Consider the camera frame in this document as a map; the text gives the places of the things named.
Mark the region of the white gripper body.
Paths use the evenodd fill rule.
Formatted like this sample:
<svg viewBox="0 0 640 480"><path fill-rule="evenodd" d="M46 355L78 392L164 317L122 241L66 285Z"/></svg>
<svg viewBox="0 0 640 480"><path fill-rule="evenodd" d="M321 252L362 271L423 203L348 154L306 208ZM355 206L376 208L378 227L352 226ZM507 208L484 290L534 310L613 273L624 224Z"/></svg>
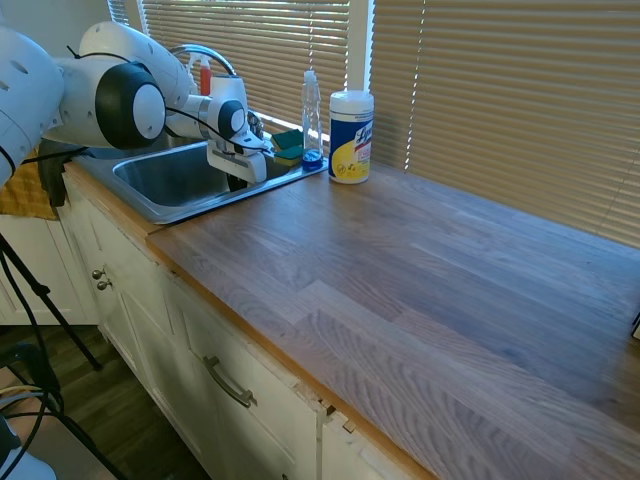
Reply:
<svg viewBox="0 0 640 480"><path fill-rule="evenodd" d="M250 184L267 179L267 162L274 157L270 140L259 139L251 132L236 137L237 146L225 140L207 141L207 161L210 166Z"/></svg>

